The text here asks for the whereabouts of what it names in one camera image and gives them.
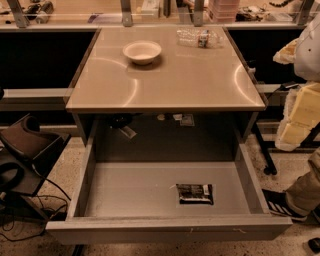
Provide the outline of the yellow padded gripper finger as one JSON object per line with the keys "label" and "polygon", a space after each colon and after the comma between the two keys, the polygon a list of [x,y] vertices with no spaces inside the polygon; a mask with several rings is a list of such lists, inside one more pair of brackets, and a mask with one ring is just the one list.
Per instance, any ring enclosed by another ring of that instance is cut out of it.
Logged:
{"label": "yellow padded gripper finger", "polygon": [[283,65],[293,64],[296,59],[296,46],[297,39],[294,39],[276,52],[273,56],[273,61]]}
{"label": "yellow padded gripper finger", "polygon": [[290,89],[276,134],[276,148],[293,151],[319,123],[320,83],[307,83],[300,89]]}

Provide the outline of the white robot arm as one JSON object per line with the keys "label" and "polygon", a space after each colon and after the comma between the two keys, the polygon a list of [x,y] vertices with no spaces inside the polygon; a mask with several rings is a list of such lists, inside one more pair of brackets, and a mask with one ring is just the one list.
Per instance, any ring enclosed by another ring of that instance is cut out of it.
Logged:
{"label": "white robot arm", "polygon": [[277,130],[275,146],[293,151],[320,123],[320,14],[308,24],[297,39],[274,56],[280,64],[293,64],[296,76],[307,83],[287,95],[284,118]]}

